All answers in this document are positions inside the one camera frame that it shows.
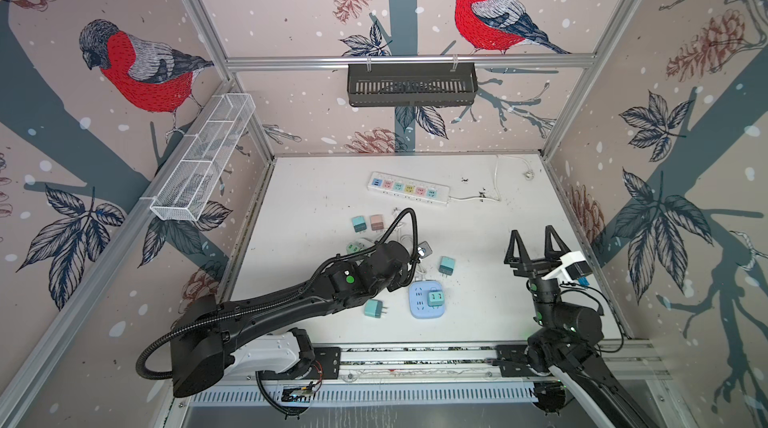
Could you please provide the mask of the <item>green charger plug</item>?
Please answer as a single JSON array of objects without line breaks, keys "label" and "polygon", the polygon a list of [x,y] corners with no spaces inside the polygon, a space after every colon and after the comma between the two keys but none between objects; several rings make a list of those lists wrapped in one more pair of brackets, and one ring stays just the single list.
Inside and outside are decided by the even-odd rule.
[{"label": "green charger plug", "polygon": [[364,250],[364,247],[360,243],[358,243],[358,242],[350,243],[346,247],[346,253],[347,254],[358,253],[358,252],[360,252],[362,250]]}]

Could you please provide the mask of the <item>blue square socket cube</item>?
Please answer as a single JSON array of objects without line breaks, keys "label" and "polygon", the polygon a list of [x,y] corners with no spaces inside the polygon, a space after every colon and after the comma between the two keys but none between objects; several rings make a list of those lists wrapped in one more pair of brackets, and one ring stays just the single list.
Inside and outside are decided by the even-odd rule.
[{"label": "blue square socket cube", "polygon": [[444,315],[445,303],[442,307],[431,308],[427,305],[427,294],[431,290],[442,290],[437,281],[413,282],[408,289],[408,301],[411,315],[416,319],[436,319]]}]

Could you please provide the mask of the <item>long white power strip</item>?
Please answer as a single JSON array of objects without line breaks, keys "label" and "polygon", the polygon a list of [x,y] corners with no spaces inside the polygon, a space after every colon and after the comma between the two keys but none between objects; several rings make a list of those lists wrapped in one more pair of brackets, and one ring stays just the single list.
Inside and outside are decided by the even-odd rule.
[{"label": "long white power strip", "polygon": [[366,188],[375,193],[433,205],[447,205],[450,199],[448,186],[381,172],[370,175]]}]

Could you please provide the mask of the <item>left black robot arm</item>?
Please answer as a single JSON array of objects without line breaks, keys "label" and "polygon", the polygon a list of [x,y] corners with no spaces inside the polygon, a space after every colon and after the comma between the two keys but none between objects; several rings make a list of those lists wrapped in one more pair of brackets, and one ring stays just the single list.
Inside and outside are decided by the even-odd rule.
[{"label": "left black robot arm", "polygon": [[195,395],[223,379],[236,350],[300,321],[362,306],[383,290],[406,287],[419,262],[417,247],[377,242],[325,260],[307,281],[286,289],[223,303],[203,297],[176,328],[140,353],[135,371],[147,380],[170,379],[176,398]]}]

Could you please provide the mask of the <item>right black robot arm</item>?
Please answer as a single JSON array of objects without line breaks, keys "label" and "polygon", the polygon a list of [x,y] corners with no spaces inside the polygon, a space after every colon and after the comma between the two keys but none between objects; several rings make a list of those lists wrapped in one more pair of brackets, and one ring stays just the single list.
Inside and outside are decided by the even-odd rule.
[{"label": "right black robot arm", "polygon": [[655,427],[657,423],[610,371],[600,347],[606,302],[595,308],[563,299],[566,293],[591,297],[580,280],[592,273],[584,254],[571,250],[551,225],[545,227],[544,255],[532,258],[519,231],[510,234],[504,264],[526,281],[538,330],[525,344],[500,345],[493,364],[504,377],[553,376],[579,400],[600,427]]}]

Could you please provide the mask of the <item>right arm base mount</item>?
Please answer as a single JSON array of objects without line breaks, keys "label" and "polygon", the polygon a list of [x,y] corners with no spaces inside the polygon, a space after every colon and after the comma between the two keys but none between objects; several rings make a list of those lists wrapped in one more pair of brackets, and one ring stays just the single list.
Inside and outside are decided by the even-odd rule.
[{"label": "right arm base mount", "polygon": [[499,368],[502,378],[534,377],[538,373],[531,367],[524,344],[506,344],[495,347],[496,358],[492,365]]}]

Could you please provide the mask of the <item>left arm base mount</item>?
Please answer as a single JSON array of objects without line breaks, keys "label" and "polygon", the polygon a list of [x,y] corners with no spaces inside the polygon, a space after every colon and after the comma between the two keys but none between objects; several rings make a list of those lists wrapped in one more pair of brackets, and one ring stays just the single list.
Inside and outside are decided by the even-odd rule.
[{"label": "left arm base mount", "polygon": [[286,380],[337,380],[341,367],[340,347],[320,347],[310,358],[301,358],[293,367],[281,373]]}]

